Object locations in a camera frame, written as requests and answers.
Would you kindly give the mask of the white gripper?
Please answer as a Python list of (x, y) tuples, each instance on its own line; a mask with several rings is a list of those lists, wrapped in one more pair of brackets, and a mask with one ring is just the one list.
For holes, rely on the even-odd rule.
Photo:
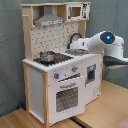
[(89, 41), (89, 38), (79, 38), (77, 41), (73, 41), (70, 44), (71, 49), (82, 49), (87, 50), (87, 43)]

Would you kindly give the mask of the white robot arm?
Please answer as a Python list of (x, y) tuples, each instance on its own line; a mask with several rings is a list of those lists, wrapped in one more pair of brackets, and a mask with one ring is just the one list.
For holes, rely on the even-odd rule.
[(70, 38), (70, 49), (82, 49), (88, 53), (104, 53), (103, 64), (110, 69), (128, 66), (128, 58), (123, 57), (124, 39), (114, 35), (111, 31), (102, 31), (90, 38), (79, 38), (74, 41)]

